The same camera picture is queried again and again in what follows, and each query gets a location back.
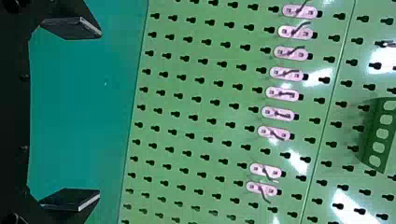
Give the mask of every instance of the teal surface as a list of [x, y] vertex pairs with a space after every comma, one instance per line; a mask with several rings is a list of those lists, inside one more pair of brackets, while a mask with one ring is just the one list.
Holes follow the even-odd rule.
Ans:
[[30, 42], [32, 151], [29, 186], [41, 199], [63, 188], [100, 189], [87, 223], [116, 223], [134, 84], [148, 1], [88, 1], [103, 38]]

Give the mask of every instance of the metal hook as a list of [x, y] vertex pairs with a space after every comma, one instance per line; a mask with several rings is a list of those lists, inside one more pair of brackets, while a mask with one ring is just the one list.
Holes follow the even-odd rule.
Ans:
[[303, 10], [303, 8], [305, 7], [305, 5], [306, 5], [309, 1], [312, 1], [312, 0], [305, 0], [305, 1], [303, 2], [303, 4], [301, 5], [301, 7], [300, 7], [299, 9], [296, 10], [296, 16]]
[[291, 31], [291, 36], [294, 36], [295, 34], [297, 34], [297, 32], [299, 32], [304, 26], [311, 24], [311, 21], [305, 21], [303, 23], [301, 23], [297, 29], [292, 30]]
[[305, 46], [298, 46], [295, 49], [287, 52], [286, 54], [283, 54], [283, 56], [290, 56], [291, 54], [293, 54], [297, 49], [305, 49]]

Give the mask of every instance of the pegboard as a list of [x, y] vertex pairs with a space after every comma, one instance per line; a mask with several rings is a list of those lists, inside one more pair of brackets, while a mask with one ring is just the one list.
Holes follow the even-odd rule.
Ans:
[[[334, 198], [347, 201], [352, 193], [347, 187], [352, 188], [355, 177], [363, 185], [372, 178], [373, 185], [362, 189], [363, 194], [353, 191], [358, 199], [370, 200], [364, 193], [378, 182], [367, 175], [371, 171], [364, 173], [367, 166], [358, 165], [353, 150], [347, 150], [348, 146], [356, 148], [349, 142], [360, 137], [359, 130], [351, 128], [361, 126], [357, 121], [362, 117], [360, 102], [391, 93], [385, 90], [381, 94], [378, 85], [370, 90], [380, 79], [370, 74], [372, 68], [361, 57], [369, 61], [363, 51], [378, 47], [358, 31], [360, 35], [353, 35], [353, 29], [359, 25], [359, 31], [376, 30], [387, 26], [389, 20], [383, 16], [381, 22], [370, 16], [369, 9], [374, 6], [355, 8], [352, 1], [312, 1], [307, 5], [319, 10], [309, 24], [315, 38], [280, 37], [280, 26], [296, 27], [307, 21], [284, 16], [283, 6], [302, 3], [150, 2], [119, 223], [354, 223], [337, 217], [358, 214], [361, 210], [353, 209], [361, 208], [350, 212], [344, 204], [345, 209], [334, 211], [341, 208], [333, 206]], [[367, 13], [359, 12], [360, 8]], [[371, 18], [364, 22], [365, 16]], [[277, 47], [304, 48], [310, 59], [277, 58]], [[279, 66], [304, 71], [308, 79], [292, 82], [271, 77], [271, 68]], [[269, 87], [295, 90], [300, 99], [270, 99], [265, 95]], [[357, 108], [349, 111], [351, 105]], [[298, 119], [266, 119], [262, 115], [265, 106], [291, 110]], [[334, 129], [335, 122], [336, 126], [341, 123], [346, 133]], [[293, 138], [269, 141], [257, 134], [262, 125], [288, 130]], [[277, 167], [283, 171], [282, 177], [276, 183], [253, 175], [248, 169], [252, 163]], [[264, 200], [247, 191], [248, 181], [274, 186], [278, 194]], [[378, 199], [372, 199], [382, 207], [386, 205], [381, 200], [393, 200], [391, 192], [382, 199], [379, 194], [375, 197]]]
[[396, 49], [386, 48], [382, 41], [396, 36], [395, 7], [396, 2], [390, 0], [356, 3], [304, 220], [329, 224], [396, 222], [395, 151], [389, 154], [384, 174], [359, 159], [359, 154], [377, 150], [367, 146], [374, 142], [368, 138], [393, 142], [390, 131], [386, 137], [371, 127], [391, 128], [393, 122], [393, 118], [376, 120], [375, 107], [379, 102], [383, 110], [394, 109], [394, 105], [384, 105], [384, 98], [396, 93], [396, 62], [392, 59]]

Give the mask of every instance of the pegboard hole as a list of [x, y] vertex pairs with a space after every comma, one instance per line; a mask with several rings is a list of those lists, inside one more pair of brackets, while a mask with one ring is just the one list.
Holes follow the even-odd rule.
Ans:
[[235, 110], [239, 109], [239, 104], [229, 104], [228, 106]]
[[368, 22], [370, 20], [369, 16], [359, 16], [356, 20], [362, 21], [362, 22]]
[[273, 34], [275, 32], [275, 27], [271, 26], [271, 27], [265, 27], [264, 28], [264, 32], [267, 32], [269, 34]]
[[380, 70], [382, 67], [382, 63], [369, 63], [369, 67], [372, 67], [375, 70]]
[[285, 153], [281, 152], [279, 155], [287, 160], [290, 159], [291, 157], [291, 154], [289, 152], [285, 152]]
[[358, 213], [359, 215], [362, 215], [362, 216], [366, 215], [366, 209], [364, 209], [364, 208], [355, 208], [355, 209], [353, 209], [353, 211]]
[[196, 23], [197, 19], [195, 17], [189, 17], [189, 18], [186, 19], [186, 21], [189, 22], [189, 23]]
[[348, 185], [337, 185], [338, 189], [341, 189], [343, 191], [348, 191], [349, 190], [349, 186]]
[[318, 10], [317, 18], [322, 18], [322, 16], [323, 16], [323, 11]]
[[320, 118], [309, 119], [309, 121], [315, 124], [320, 124]]
[[243, 186], [244, 186], [244, 182], [241, 181], [241, 180], [235, 180], [233, 183], [234, 183], [236, 186], [238, 186], [238, 187], [243, 187]]
[[228, 165], [228, 160], [227, 159], [219, 159], [219, 163], [222, 163], [223, 165]]
[[355, 43], [355, 44], [357, 44], [357, 45], [362, 45], [363, 42], [364, 42], [364, 39], [361, 38], [361, 37], [359, 37], [359, 38], [352, 38], [352, 39], [351, 39], [351, 42], [352, 42], [352, 43]]
[[318, 223], [318, 218], [317, 217], [307, 217], [306, 219], [308, 219], [309, 221], [311, 221], [313, 223]]
[[351, 80], [341, 81], [341, 85], [346, 86], [348, 88], [352, 87], [353, 82]]
[[320, 105], [324, 105], [326, 103], [326, 99], [325, 98], [314, 98], [314, 102], [320, 104]]
[[257, 11], [259, 9], [258, 4], [247, 5], [247, 8], [252, 9], [253, 11]]
[[235, 22], [233, 22], [233, 21], [224, 22], [224, 26], [226, 26], [230, 29], [233, 29], [235, 27]]
[[322, 199], [312, 199], [312, 202], [316, 203], [316, 204], [323, 204], [323, 200]]
[[179, 118], [180, 117], [180, 112], [178, 112], [178, 111], [171, 112], [171, 116]]
[[256, 72], [261, 73], [261, 74], [266, 74], [267, 68], [266, 67], [256, 68]]
[[238, 8], [238, 2], [228, 3], [227, 6], [232, 7], [232, 8]]
[[348, 172], [353, 172], [355, 170], [355, 167], [353, 165], [343, 165], [342, 168]]
[[186, 186], [185, 185], [177, 185], [177, 188], [180, 190], [186, 190]]
[[346, 18], [346, 14], [345, 13], [334, 14], [333, 17], [340, 21], [343, 21]]
[[365, 170], [364, 173], [369, 175], [369, 176], [376, 176], [376, 171], [375, 170]]
[[259, 113], [260, 109], [257, 106], [253, 106], [253, 107], [249, 107], [248, 110], [257, 114], [257, 113]]
[[347, 107], [347, 102], [346, 101], [339, 101], [339, 102], [335, 102], [336, 105], [342, 107], [342, 108], [346, 108]]
[[330, 83], [330, 78], [329, 77], [320, 77], [318, 81], [323, 82], [324, 84], [329, 84]]
[[393, 18], [385, 18], [381, 20], [381, 23], [384, 23], [386, 25], [393, 25], [394, 19]]
[[322, 161], [320, 164], [326, 166], [326, 167], [332, 167], [332, 162], [331, 161]]
[[296, 213], [296, 212], [288, 212], [288, 216], [291, 216], [291, 217], [297, 218], [297, 216], [298, 216], [298, 213]]
[[338, 210], [343, 210], [344, 209], [344, 205], [342, 203], [333, 203], [332, 207], [335, 207]]
[[389, 218], [389, 216], [388, 216], [388, 214], [376, 214], [375, 215], [376, 217], [379, 217], [379, 218], [381, 218], [382, 220], [388, 220], [388, 218]]
[[[192, 43], [194, 38], [192, 36], [186, 36], [186, 37], [183, 37], [183, 40], [190, 44], [190, 43]], [[180, 60], [182, 60], [184, 62], [188, 62], [190, 60], [190, 57], [189, 56], [181, 56]]]
[[346, 60], [346, 63], [353, 67], [356, 67], [356, 66], [358, 66], [359, 61], [356, 59], [352, 59], [352, 60]]
[[183, 151], [182, 153], [183, 153], [183, 155], [185, 155], [187, 157], [191, 157], [191, 155], [192, 155], [191, 151]]
[[358, 109], [364, 111], [364, 112], [369, 112], [370, 111], [370, 106], [369, 105], [359, 105]]
[[168, 187], [168, 186], [169, 186], [169, 181], [167, 181], [167, 180], [162, 180], [162, 181], [160, 181], [160, 184], [162, 184], [162, 185]]
[[331, 57], [324, 57], [323, 61], [328, 62], [328, 63], [335, 63], [335, 58], [333, 56]]
[[267, 210], [272, 212], [272, 213], [274, 213], [274, 214], [277, 213], [277, 207], [268, 207]]
[[329, 35], [329, 39], [334, 42], [340, 42], [341, 36], [340, 35]]
[[375, 84], [363, 85], [363, 88], [368, 91], [375, 91]]
[[369, 189], [360, 189], [359, 193], [365, 196], [370, 196], [372, 192]]
[[165, 38], [168, 40], [174, 40], [175, 39], [175, 35], [165, 35]]
[[279, 12], [279, 7], [268, 7], [268, 11], [278, 13]]
[[260, 152], [264, 153], [265, 155], [270, 155], [271, 154], [271, 149], [269, 149], [269, 148], [261, 148]]
[[222, 67], [222, 68], [226, 68], [227, 67], [227, 62], [218, 62], [217, 65]]
[[321, 185], [322, 187], [326, 187], [327, 183], [327, 180], [317, 180], [317, 184]]
[[226, 122], [226, 123], [225, 123], [225, 126], [231, 128], [231, 129], [234, 129], [235, 126], [236, 126], [236, 124], [235, 124], [234, 122]]
[[393, 202], [395, 200], [395, 196], [391, 194], [384, 194], [382, 195], [383, 199], [386, 199], [389, 202]]

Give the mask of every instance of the pink clip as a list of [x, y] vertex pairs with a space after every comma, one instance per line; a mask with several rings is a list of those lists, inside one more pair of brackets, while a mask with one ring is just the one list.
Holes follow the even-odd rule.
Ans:
[[268, 119], [280, 119], [285, 121], [292, 121], [298, 118], [298, 115], [296, 115], [291, 110], [274, 108], [270, 106], [266, 106], [262, 109], [262, 115]]
[[318, 16], [318, 10], [315, 7], [301, 5], [285, 5], [283, 7], [283, 15], [299, 19], [312, 20]]
[[273, 67], [270, 70], [270, 76], [274, 78], [284, 79], [288, 81], [303, 81], [307, 80], [308, 76], [299, 69]]
[[295, 61], [305, 61], [309, 58], [309, 53], [306, 49], [294, 49], [281, 46], [275, 48], [274, 54], [277, 58]]
[[250, 165], [250, 172], [255, 175], [262, 175], [270, 177], [271, 179], [278, 179], [282, 176], [282, 171], [279, 168], [269, 165], [262, 165], [253, 163]]
[[282, 141], [289, 141], [291, 139], [291, 133], [289, 131], [273, 127], [261, 126], [257, 130], [257, 133], [261, 137], [276, 138]]
[[298, 100], [302, 100], [303, 96], [300, 95], [300, 93], [298, 93], [297, 91], [293, 91], [293, 90], [285, 90], [282, 88], [277, 88], [277, 87], [269, 87], [266, 91], [265, 94], [269, 97], [269, 98], [274, 98], [277, 100], [283, 100], [283, 101], [298, 101]]
[[284, 25], [279, 27], [277, 32], [281, 37], [301, 40], [308, 40], [314, 36], [314, 31], [309, 28], [301, 28], [300, 30], [297, 29], [298, 27]]
[[247, 190], [253, 193], [264, 194], [270, 197], [277, 195], [277, 188], [262, 183], [247, 182]]

